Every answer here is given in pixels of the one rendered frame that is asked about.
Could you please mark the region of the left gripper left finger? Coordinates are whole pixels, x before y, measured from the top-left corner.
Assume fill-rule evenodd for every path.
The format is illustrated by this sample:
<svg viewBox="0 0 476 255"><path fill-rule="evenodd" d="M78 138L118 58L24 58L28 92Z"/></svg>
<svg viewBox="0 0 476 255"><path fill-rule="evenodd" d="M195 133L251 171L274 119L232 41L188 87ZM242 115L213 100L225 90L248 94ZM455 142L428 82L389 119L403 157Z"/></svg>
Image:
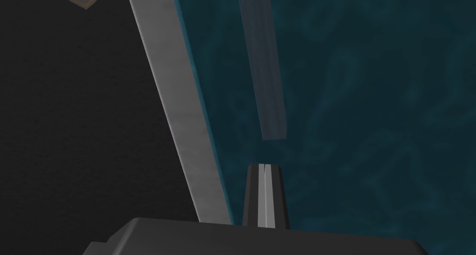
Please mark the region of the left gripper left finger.
<svg viewBox="0 0 476 255"><path fill-rule="evenodd" d="M265 227L264 164L252 163L247 170L244 227Z"/></svg>

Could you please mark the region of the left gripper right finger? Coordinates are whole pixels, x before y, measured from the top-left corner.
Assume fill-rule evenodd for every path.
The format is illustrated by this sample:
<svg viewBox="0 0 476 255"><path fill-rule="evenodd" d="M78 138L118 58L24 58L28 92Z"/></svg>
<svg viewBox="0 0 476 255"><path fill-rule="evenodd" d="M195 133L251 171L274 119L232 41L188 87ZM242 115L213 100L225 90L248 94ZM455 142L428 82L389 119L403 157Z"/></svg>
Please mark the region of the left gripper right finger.
<svg viewBox="0 0 476 255"><path fill-rule="evenodd" d="M289 229L289 216L281 168L277 164L264 165L265 227Z"/></svg>

